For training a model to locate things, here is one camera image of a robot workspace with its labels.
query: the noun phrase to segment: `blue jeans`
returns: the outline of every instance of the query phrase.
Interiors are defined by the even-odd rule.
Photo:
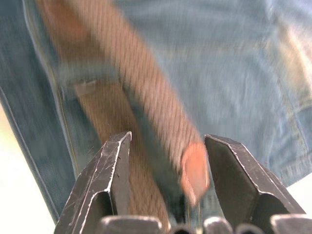
[[[308,2],[115,0],[201,134],[242,142],[285,186],[312,172]],[[25,156],[46,201],[57,207],[58,212],[51,212],[57,219],[74,175],[100,147],[72,85],[90,81],[86,77],[118,79],[109,64],[59,62],[33,1],[24,1],[27,28],[17,3],[6,3],[13,13],[0,28],[1,100],[20,144],[32,149],[24,150]],[[174,181],[168,182],[162,165],[153,159],[162,154],[155,150],[155,134],[140,106],[133,101],[131,105],[152,156],[155,179],[165,199],[176,204]],[[213,189],[199,208],[185,212],[194,226],[222,214]]]

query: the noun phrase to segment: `metal tool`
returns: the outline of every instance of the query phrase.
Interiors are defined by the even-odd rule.
[[[130,132],[112,136],[82,171],[56,234],[164,233],[157,218],[128,215],[130,141]],[[206,219],[203,234],[290,234],[292,228],[295,233],[312,233],[312,219],[244,145],[211,135],[205,136],[205,145],[226,220]],[[197,232],[181,224],[170,233]]]

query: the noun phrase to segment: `jeans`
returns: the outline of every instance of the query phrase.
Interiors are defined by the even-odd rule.
[[[309,1],[115,3],[151,49],[202,135],[242,142],[285,186],[312,172]],[[25,157],[46,201],[57,207],[58,212],[51,212],[57,219],[74,176],[100,148],[72,85],[102,77],[117,82],[118,78],[109,64],[61,63],[33,1],[24,1],[25,19],[19,1],[10,1],[6,7],[13,13],[1,18],[1,101],[20,144],[32,149],[24,150]],[[131,105],[155,179],[173,209],[180,194],[155,160],[163,152],[146,116],[137,103],[131,101]],[[199,207],[185,213],[193,226],[208,216],[222,215],[213,188]]]

